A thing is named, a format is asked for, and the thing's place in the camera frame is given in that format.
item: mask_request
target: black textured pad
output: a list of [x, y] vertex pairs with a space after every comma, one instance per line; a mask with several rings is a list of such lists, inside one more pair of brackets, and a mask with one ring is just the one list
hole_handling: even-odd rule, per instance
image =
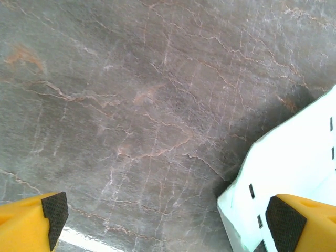
[[266, 221], [278, 252], [295, 251], [307, 219], [274, 196], [266, 210]]
[[48, 237], [50, 251], [53, 251], [69, 216], [67, 195], [65, 192], [61, 192], [43, 198], [41, 201], [44, 217], [48, 218], [50, 223]]

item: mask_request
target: white plastic object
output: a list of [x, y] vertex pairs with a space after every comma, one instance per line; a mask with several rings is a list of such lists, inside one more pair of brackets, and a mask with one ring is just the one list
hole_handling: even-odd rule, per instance
[[265, 212], [277, 194], [336, 205], [336, 87], [250, 148], [237, 179], [217, 206], [234, 252], [264, 240], [277, 251]]

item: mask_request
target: gray marble surface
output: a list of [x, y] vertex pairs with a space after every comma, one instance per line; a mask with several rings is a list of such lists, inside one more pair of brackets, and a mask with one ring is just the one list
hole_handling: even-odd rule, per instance
[[0, 3], [0, 204], [124, 252], [231, 251], [216, 197], [336, 77], [333, 0]]

